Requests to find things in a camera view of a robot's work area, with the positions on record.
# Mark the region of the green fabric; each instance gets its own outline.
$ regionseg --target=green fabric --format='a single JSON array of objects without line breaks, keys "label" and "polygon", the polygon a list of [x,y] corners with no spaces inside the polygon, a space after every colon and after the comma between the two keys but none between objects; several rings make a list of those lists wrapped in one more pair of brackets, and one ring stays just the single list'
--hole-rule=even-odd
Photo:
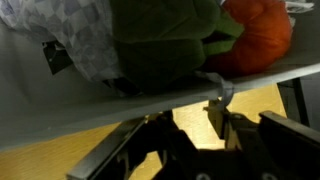
[{"label": "green fabric", "polygon": [[113,36],[125,43],[203,39],[215,29],[215,0],[110,0]]},{"label": "green fabric", "polygon": [[212,42],[204,45],[206,56],[225,53],[232,50],[237,38],[244,32],[244,26],[237,23],[227,12],[223,12],[217,22],[215,32],[228,35],[229,38],[223,41]]},{"label": "green fabric", "polygon": [[173,40],[126,44],[115,41],[127,79],[147,94],[159,93],[174,80],[205,62],[200,40]]},{"label": "green fabric", "polygon": [[218,20],[215,31],[222,32],[226,35],[237,39],[244,31],[244,26],[237,23],[228,12],[224,11],[221,13],[220,19]]},{"label": "green fabric", "polygon": [[206,56],[212,56],[212,55],[228,52],[232,49],[233,44],[235,42],[236,40],[233,39],[233,40],[218,41],[218,42],[206,44],[203,47],[204,52]]}]

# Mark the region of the yellow floor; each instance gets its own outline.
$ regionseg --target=yellow floor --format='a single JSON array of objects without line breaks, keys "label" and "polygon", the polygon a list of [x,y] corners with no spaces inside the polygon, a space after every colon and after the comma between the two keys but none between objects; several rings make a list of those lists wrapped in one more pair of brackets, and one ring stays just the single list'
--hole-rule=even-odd
[{"label": "yellow floor", "polygon": [[[198,148],[223,148],[202,109],[207,102],[174,110],[175,121],[184,129]],[[230,111],[241,112],[253,121],[258,113],[272,110],[285,116],[276,85],[236,94]],[[104,139],[118,124],[101,127],[52,141],[0,153],[0,180],[62,180],[81,158]],[[160,164],[155,154],[150,154],[132,176],[134,180],[150,179]]]}]

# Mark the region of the stuffed toy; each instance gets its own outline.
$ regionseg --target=stuffed toy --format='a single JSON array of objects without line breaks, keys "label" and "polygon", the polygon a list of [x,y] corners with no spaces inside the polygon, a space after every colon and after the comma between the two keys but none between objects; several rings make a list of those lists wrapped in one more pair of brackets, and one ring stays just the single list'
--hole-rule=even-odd
[{"label": "stuffed toy", "polygon": [[[203,65],[207,72],[238,77],[261,72],[281,58],[290,46],[292,29],[285,2],[279,0],[226,0],[226,11],[244,31],[230,51],[212,53]],[[216,41],[216,33],[205,39],[206,46]]]},{"label": "stuffed toy", "polygon": [[111,0],[114,46],[125,78],[146,94],[160,93],[200,68],[202,39],[220,17],[214,0]]}]

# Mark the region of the white patterned cloth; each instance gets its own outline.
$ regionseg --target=white patterned cloth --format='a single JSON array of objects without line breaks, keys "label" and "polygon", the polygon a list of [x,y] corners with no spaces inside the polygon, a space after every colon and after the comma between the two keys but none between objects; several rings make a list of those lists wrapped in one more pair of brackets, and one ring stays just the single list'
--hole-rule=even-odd
[{"label": "white patterned cloth", "polygon": [[90,81],[122,77],[108,0],[0,0],[0,17],[33,39],[58,40]]}]

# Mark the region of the orange pumpkin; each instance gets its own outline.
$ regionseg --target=orange pumpkin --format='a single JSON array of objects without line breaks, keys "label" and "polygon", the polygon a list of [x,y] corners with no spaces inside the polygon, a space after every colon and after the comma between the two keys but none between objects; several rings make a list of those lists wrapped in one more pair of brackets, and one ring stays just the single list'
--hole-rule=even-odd
[{"label": "orange pumpkin", "polygon": [[226,0],[223,8],[244,26],[244,32],[231,51],[208,57],[205,71],[225,77],[258,73],[289,49],[292,29],[284,2]]}]

